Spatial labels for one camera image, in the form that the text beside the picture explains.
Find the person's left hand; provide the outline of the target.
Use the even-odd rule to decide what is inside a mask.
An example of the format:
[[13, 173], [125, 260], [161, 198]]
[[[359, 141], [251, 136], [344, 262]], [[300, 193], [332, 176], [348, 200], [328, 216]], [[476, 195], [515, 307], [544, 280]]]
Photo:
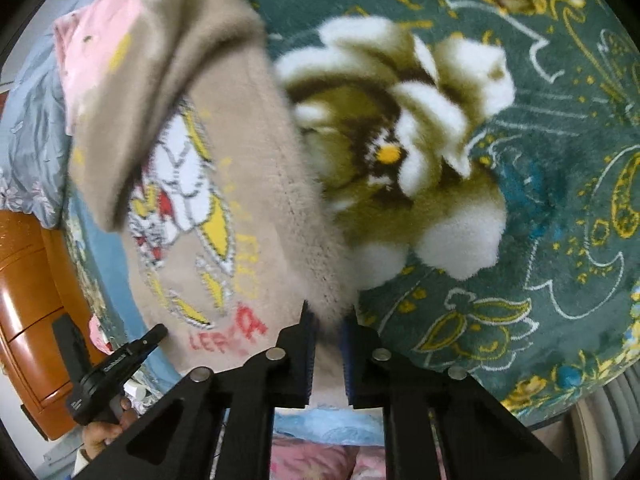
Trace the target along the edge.
[[82, 452], [87, 460], [93, 460], [106, 446], [117, 439], [137, 419], [138, 414], [130, 401], [124, 396], [120, 399], [120, 414], [117, 424], [110, 422], [90, 422], [82, 430]]

